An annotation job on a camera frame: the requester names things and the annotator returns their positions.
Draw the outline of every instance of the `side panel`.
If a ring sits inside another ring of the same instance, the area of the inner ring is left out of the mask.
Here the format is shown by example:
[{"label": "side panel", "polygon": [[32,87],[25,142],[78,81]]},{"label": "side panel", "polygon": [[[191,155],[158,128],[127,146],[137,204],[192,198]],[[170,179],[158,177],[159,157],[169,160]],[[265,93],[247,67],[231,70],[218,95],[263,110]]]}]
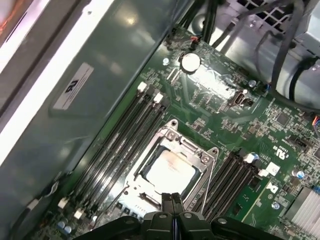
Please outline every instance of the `side panel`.
[{"label": "side panel", "polygon": [[[180,1],[177,15],[186,3]],[[77,164],[165,36],[174,4],[116,0],[111,5],[0,168],[0,239],[59,171]],[[92,73],[67,109],[54,108],[83,63]]]}]

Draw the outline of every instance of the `white label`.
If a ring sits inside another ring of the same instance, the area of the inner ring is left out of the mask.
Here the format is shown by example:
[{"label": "white label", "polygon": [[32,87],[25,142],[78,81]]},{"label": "white label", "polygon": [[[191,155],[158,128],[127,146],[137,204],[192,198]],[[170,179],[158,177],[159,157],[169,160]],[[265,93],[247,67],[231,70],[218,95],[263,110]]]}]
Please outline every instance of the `white label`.
[{"label": "white label", "polygon": [[93,71],[94,68],[92,66],[86,62],[82,63],[54,104],[53,108],[58,110],[67,110]]},{"label": "white label", "polygon": [[277,175],[277,173],[280,170],[280,167],[276,164],[274,164],[272,161],[269,163],[269,165],[265,169],[268,173],[270,173],[272,176]]}]

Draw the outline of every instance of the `cpu socket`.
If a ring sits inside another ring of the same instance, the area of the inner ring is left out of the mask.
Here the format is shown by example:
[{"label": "cpu socket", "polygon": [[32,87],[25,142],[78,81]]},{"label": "cpu socket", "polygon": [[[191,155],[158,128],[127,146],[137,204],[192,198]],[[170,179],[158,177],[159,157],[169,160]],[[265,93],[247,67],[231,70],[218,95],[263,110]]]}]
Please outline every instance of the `cpu socket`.
[{"label": "cpu socket", "polygon": [[119,202],[136,214],[160,210],[162,193],[179,193],[187,207],[204,187],[218,156],[216,147],[204,150],[178,132],[173,119],[160,128],[138,157]]}]

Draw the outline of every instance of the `motherboard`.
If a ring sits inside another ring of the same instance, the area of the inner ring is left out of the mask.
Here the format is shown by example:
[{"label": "motherboard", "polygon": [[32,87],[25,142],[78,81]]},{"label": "motherboard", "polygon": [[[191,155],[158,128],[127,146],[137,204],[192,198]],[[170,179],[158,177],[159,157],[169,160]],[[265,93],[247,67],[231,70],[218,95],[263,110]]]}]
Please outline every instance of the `motherboard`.
[{"label": "motherboard", "polygon": [[282,239],[320,238],[313,119],[268,90],[176,28],[28,238],[73,239],[126,215],[142,221],[161,209],[161,193],[179,193],[209,222],[228,216]]}]

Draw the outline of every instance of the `metal heatsink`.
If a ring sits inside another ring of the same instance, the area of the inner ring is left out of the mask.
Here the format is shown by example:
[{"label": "metal heatsink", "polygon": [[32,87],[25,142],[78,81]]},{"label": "metal heatsink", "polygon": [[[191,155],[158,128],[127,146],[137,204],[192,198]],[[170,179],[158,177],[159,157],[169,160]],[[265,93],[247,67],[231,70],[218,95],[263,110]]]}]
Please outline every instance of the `metal heatsink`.
[{"label": "metal heatsink", "polygon": [[320,239],[320,195],[303,188],[285,214],[293,224]]}]

